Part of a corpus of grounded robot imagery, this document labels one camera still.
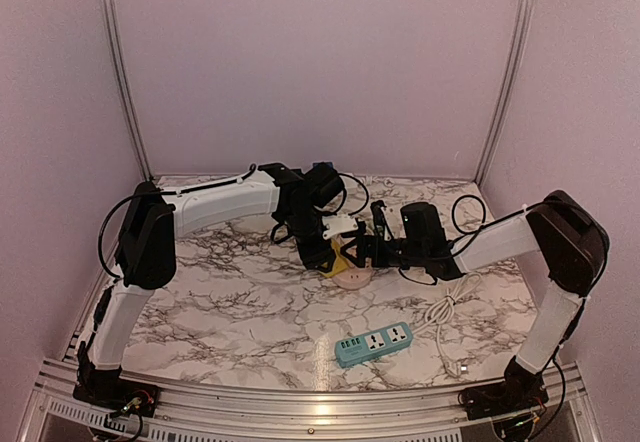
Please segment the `yellow cube power socket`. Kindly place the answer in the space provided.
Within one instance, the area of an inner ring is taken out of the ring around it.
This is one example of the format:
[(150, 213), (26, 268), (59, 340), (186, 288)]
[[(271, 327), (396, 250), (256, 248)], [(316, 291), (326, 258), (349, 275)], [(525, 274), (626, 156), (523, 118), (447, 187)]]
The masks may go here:
[(333, 254), (333, 261), (324, 265), (326, 271), (322, 273), (325, 278), (333, 278), (350, 269), (349, 262), (340, 252), (340, 244), (337, 240), (331, 239), (331, 250)]

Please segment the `pink round power socket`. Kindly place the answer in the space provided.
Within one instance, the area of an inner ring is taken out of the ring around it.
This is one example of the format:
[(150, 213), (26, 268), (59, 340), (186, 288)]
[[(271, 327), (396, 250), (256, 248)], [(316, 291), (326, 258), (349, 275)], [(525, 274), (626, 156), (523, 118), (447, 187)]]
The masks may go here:
[(333, 282), (347, 291), (356, 291), (366, 287), (373, 276), (371, 268), (348, 268), (332, 277)]

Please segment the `blue cube power socket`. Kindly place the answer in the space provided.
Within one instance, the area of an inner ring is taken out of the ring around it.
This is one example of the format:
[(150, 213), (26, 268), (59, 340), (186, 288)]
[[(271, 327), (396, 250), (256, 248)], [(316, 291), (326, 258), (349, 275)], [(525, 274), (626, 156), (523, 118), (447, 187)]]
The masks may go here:
[(332, 162), (326, 162), (326, 161), (323, 161), (323, 162), (313, 162), (313, 163), (312, 163), (312, 168), (315, 168), (315, 167), (317, 167), (317, 166), (327, 166), (327, 167), (330, 167), (330, 168), (332, 168), (332, 169), (334, 168), (334, 164), (333, 164)]

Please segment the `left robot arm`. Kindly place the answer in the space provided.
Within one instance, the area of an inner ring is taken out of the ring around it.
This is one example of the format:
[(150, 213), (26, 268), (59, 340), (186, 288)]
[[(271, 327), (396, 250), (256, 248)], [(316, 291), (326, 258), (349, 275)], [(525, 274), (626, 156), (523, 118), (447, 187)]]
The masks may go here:
[(306, 269), (329, 273), (336, 260), (332, 238), (356, 226), (352, 216), (326, 208), (345, 195), (342, 177), (329, 163), (308, 172), (281, 163), (253, 164), (237, 176), (172, 188), (139, 184), (116, 205), (126, 214), (114, 261), (103, 266), (112, 281), (78, 342), (78, 386), (106, 407), (125, 400), (124, 350), (147, 301), (176, 274), (177, 240), (218, 223), (267, 214), (294, 240)]

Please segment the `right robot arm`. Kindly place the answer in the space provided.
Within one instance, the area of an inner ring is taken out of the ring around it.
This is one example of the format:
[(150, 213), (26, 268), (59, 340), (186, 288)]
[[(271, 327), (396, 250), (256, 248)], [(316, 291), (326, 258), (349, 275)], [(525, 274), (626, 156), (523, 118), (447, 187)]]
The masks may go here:
[(539, 375), (571, 337), (608, 265), (610, 239), (604, 227), (563, 190), (523, 205), (473, 230), (447, 237), (435, 205), (414, 202), (400, 210), (403, 233), (391, 233), (380, 206), (373, 208), (374, 228), (364, 224), (347, 234), (341, 254), (354, 266), (419, 268), (432, 283), (452, 282), (453, 289), (431, 304), (417, 332), (440, 332), (456, 305), (468, 297), (470, 281), (505, 262), (542, 262), (547, 289), (536, 297), (537, 315), (512, 364), (517, 372), (501, 381), (495, 400), (515, 410), (534, 393), (531, 377)]

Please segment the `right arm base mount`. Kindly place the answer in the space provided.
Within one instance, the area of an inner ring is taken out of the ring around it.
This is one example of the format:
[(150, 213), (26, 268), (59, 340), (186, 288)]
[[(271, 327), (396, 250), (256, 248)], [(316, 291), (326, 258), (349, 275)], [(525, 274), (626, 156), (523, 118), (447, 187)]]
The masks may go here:
[(469, 420), (494, 417), (545, 405), (549, 396), (542, 373), (532, 374), (513, 357), (500, 382), (463, 389), (458, 403)]

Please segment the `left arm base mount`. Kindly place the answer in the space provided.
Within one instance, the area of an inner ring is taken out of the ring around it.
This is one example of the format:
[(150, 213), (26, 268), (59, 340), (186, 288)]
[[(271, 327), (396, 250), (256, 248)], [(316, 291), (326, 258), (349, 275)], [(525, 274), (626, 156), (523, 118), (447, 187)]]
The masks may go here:
[(120, 377), (121, 370), (79, 370), (73, 389), (75, 400), (117, 411), (134, 398), (140, 399), (139, 413), (143, 417), (155, 414), (160, 389), (156, 385)]

